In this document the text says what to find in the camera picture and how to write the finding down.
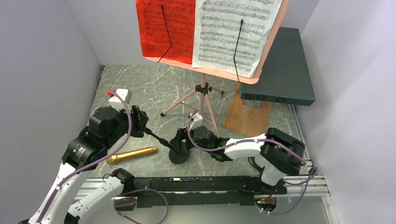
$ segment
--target red sheet music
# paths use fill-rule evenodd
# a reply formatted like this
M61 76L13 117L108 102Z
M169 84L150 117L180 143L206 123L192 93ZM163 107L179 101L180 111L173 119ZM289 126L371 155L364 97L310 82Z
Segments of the red sheet music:
M163 58L191 64L195 0L136 0L136 10L143 56L162 57L171 40L172 47Z

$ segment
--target white sheet music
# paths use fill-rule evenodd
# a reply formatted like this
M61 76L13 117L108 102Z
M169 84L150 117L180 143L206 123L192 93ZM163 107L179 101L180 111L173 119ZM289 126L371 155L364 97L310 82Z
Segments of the white sheet music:
M282 0L197 0L192 66L252 77Z

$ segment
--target gold microphone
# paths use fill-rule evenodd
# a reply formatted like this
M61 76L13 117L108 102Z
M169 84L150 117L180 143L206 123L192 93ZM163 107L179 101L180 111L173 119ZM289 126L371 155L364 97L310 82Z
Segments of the gold microphone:
M157 152L157 147L155 147L155 146L141 148L141 149L137 149L137 150L126 152L126 153L116 153L116 154L110 156L109 158L107 158L106 162L107 162L107 164L113 165L113 164L117 164L124 160L129 160L132 158L137 158L137 157L141 157L144 155L153 154L156 152Z

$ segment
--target red cap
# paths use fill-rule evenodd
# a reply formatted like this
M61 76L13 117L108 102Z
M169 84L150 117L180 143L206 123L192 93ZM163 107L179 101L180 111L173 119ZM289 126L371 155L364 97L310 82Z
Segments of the red cap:
M106 92L107 95L109 95L110 97L112 97L113 95L112 95L110 92L114 92L114 90L109 89L109 90Z

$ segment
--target white wall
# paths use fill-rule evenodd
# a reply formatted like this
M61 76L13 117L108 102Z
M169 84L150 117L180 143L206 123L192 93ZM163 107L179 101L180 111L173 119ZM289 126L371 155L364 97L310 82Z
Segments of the white wall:
M40 206L87 122L99 70L66 1L1 1L0 223Z
M297 113L341 224L396 223L395 12L321 0L302 33L317 101Z
M155 64L141 55L135 0L67 0L100 64ZM290 0L282 26L304 29L319 0Z

